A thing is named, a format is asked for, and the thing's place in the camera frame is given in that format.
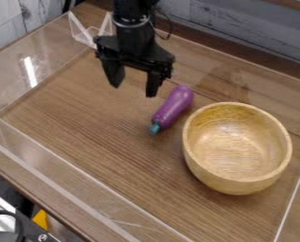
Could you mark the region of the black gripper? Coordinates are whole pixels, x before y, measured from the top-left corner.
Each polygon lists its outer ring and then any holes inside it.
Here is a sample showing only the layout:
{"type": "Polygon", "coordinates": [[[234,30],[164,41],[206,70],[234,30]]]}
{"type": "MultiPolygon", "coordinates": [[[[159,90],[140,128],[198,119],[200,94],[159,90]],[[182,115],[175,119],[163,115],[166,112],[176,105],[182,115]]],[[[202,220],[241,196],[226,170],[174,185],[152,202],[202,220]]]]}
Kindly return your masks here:
{"type": "Polygon", "coordinates": [[[101,62],[110,85],[118,88],[128,66],[147,73],[146,97],[155,97],[160,79],[171,77],[174,55],[155,40],[154,18],[124,22],[112,18],[115,34],[93,38],[96,58],[101,62]]]}

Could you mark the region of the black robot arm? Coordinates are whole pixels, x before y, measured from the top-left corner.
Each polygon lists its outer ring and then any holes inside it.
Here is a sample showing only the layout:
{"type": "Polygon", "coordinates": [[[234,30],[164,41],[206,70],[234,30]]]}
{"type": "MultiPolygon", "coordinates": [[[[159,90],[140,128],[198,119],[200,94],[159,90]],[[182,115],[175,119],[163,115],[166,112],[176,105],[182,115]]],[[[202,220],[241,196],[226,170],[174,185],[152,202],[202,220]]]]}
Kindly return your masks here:
{"type": "Polygon", "coordinates": [[[118,88],[126,77],[124,67],[147,73],[146,97],[155,97],[171,77],[174,55],[155,41],[155,6],[159,0],[112,0],[114,35],[93,38],[96,58],[110,85],[118,88]]]}

